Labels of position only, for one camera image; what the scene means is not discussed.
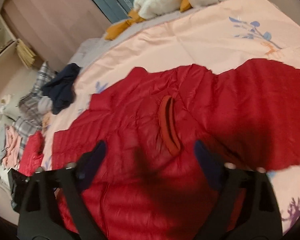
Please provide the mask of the navy blue garment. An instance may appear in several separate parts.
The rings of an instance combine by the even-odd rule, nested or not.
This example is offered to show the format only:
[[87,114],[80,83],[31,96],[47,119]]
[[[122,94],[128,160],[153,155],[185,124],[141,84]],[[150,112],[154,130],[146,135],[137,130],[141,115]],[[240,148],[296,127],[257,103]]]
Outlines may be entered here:
[[43,96],[48,96],[52,101],[52,113],[54,115],[73,103],[75,99],[73,84],[80,71],[81,67],[77,64],[68,64],[54,79],[42,87]]

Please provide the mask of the pink printed duvet cover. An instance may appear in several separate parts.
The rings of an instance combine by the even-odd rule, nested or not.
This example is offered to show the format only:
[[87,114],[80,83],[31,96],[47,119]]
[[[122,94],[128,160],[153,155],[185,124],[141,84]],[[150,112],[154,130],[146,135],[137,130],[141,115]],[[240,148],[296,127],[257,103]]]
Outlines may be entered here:
[[42,165],[107,155],[83,199],[109,239],[188,239],[214,206],[194,143],[269,171],[300,216],[300,27],[267,0],[227,0],[143,29],[77,78]]

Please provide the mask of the pink curtain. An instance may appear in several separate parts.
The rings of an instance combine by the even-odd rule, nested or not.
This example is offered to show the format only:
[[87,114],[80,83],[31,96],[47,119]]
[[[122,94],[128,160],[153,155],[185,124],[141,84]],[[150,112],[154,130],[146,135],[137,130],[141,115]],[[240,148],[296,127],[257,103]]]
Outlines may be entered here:
[[14,35],[54,70],[110,26],[92,0],[5,0],[1,14]]

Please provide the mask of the red down jacket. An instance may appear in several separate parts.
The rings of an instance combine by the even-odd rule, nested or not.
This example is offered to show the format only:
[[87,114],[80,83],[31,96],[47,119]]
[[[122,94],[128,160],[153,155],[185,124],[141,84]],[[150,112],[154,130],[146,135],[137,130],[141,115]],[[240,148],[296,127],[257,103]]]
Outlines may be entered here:
[[41,166],[43,159],[44,136],[41,131],[31,135],[23,151],[19,163],[19,172],[25,176],[31,176]]
[[109,239],[191,239],[217,199],[195,159],[197,140],[239,167],[300,164],[300,69],[252,59],[214,74],[192,64],[134,68],[56,132],[52,168],[106,143],[83,200]]

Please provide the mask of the grey plaid pillow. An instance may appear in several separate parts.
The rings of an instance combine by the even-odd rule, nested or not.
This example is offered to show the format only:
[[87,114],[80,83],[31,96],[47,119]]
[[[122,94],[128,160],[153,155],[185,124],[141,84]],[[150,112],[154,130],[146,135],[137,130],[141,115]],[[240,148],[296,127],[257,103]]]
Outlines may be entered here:
[[27,141],[31,135],[42,130],[43,114],[39,113],[38,105],[43,98],[42,87],[54,79],[56,72],[53,71],[47,62],[44,62],[38,70],[36,81],[30,92],[23,96],[18,103],[20,112],[19,118],[14,122],[13,127],[21,137],[19,146],[19,158],[22,157]]

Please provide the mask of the light grey folded garment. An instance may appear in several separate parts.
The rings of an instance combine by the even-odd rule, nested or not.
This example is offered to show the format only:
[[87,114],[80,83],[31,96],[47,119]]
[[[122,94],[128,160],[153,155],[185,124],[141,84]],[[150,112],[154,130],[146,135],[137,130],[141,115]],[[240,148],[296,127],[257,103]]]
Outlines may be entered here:
[[52,110],[52,100],[48,96],[44,96],[38,102],[38,112],[42,115]]

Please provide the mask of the grey bed sheet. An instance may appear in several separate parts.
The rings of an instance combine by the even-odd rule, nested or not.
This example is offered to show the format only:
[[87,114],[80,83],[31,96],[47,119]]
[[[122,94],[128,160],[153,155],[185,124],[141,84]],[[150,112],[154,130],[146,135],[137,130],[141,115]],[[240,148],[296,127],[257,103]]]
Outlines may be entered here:
[[81,67],[114,69],[131,65],[161,69],[196,63],[215,68],[232,61],[242,48],[228,19],[237,0],[172,12],[137,23],[113,41],[92,38],[83,42],[71,62]]

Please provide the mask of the beige curtain tassel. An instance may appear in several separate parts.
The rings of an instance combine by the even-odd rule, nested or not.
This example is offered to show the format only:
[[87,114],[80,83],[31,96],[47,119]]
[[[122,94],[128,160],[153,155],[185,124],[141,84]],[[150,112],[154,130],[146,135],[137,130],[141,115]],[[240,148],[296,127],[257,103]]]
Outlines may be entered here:
[[26,68],[33,67],[37,55],[21,39],[17,39],[16,51],[19,59]]

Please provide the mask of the pile of pastel clothes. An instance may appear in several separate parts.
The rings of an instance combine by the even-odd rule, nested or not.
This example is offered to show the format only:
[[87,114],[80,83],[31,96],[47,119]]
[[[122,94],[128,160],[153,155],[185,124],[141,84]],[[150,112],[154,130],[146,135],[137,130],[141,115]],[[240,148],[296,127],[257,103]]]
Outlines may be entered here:
[[4,169],[16,168],[22,138],[12,125],[0,126],[0,165]]

